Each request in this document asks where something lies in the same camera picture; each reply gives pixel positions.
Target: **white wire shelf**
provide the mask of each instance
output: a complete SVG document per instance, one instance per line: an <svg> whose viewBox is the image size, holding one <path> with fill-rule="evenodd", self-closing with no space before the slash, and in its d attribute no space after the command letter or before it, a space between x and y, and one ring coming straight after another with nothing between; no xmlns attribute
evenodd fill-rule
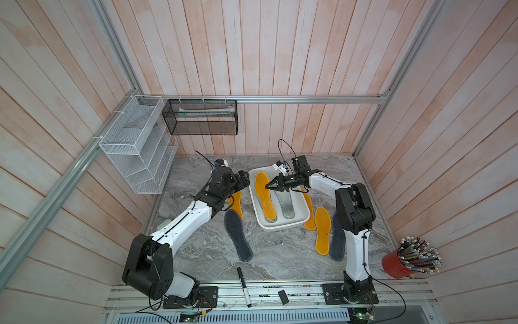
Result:
<svg viewBox="0 0 518 324"><path fill-rule="evenodd" d="M100 141L106 154L140 154L164 108L159 96L134 96Z"/></svg>
<svg viewBox="0 0 518 324"><path fill-rule="evenodd" d="M163 107L161 97L133 97L100 143L135 193L162 193L178 149L166 123L153 127Z"/></svg>

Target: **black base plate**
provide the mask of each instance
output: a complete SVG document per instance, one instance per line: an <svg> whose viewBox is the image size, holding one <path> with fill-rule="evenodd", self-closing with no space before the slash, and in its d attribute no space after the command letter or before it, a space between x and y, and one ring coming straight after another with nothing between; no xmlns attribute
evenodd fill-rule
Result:
<svg viewBox="0 0 518 324"><path fill-rule="evenodd" d="M324 299L326 305L344 305L348 304L345 302L342 292L343 284L323 284L322 290L324 291ZM378 300L378 295L375 293L364 293L360 297L359 304L370 304L370 299L372 299L373 304L378 304L380 301Z"/></svg>
<svg viewBox="0 0 518 324"><path fill-rule="evenodd" d="M176 296L169 296L165 299L163 309L174 309L174 308L183 308L183 309L198 309L199 308L216 308L218 304L218 287L217 286L207 286L200 287L198 298L201 298L202 304L196 303L194 307L185 307L181 303L181 299L179 300Z"/></svg>

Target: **marble surface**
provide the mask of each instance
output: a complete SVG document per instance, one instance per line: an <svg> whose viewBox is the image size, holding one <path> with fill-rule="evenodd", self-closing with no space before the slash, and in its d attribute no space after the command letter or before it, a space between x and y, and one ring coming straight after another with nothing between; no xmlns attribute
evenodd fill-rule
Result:
<svg viewBox="0 0 518 324"><path fill-rule="evenodd" d="M234 172L272 165L280 156L224 156ZM318 168L333 178L350 183L365 181L351 156L334 154L307 156L313 168ZM184 211L192 198L210 176L208 162L200 156L176 157L170 177L164 188L161 204L154 222L153 231L165 219L173 219ZM315 190L309 192L313 208L335 211L334 199ZM343 280L347 257L337 262L315 251L316 231L308 231L301 225L295 228L265 232L255 217L250 191L243 190L241 198L243 230L254 256L248 263L239 260L232 240L224 227L224 214L219 212L202 225L181 246L174 257L175 271L188 273L200 281L235 280L236 268L240 266L247 280ZM370 270L374 278L389 278L383 271L381 259L393 251L387 229L380 219L373 223L369 240Z"/></svg>

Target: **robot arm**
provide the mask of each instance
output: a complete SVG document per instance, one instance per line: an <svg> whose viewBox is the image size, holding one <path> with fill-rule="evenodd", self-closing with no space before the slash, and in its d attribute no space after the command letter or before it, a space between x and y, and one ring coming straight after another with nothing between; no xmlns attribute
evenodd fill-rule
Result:
<svg viewBox="0 0 518 324"><path fill-rule="evenodd" d="M232 194L250 185L247 172L234 174L224 160L214 164L209 181L186 210L150 236L139 234L132 242L122 281L153 300L163 295L186 299L186 304L197 300L197 280L174 273L172 257L194 231L223 209Z"/></svg>
<svg viewBox="0 0 518 324"><path fill-rule="evenodd" d="M288 174L285 163L277 162L280 171L267 189L289 191L296 186L318 190L336 200L338 220L346 235L347 265L344 271L343 296L355 303L366 292L373 291L369 270L368 240L376 218L367 189L363 184L347 184L328 177L320 170L311 170L306 157L292 159L294 174Z"/></svg>

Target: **wooden wall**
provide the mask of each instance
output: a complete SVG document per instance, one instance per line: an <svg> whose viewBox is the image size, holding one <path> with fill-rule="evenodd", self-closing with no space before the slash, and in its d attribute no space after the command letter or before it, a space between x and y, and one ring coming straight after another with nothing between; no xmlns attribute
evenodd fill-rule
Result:
<svg viewBox="0 0 518 324"><path fill-rule="evenodd" d="M88 2L0 1L0 250L130 90ZM151 197L94 162L0 294L1 323L93 323Z"/></svg>
<svg viewBox="0 0 518 324"><path fill-rule="evenodd" d="M385 92L433 1L104 2L144 93L299 95ZM180 136L179 153L352 152L375 108L240 105L237 136Z"/></svg>
<svg viewBox="0 0 518 324"><path fill-rule="evenodd" d="M517 17L453 1L359 156L396 238L439 247L450 323L518 321Z"/></svg>

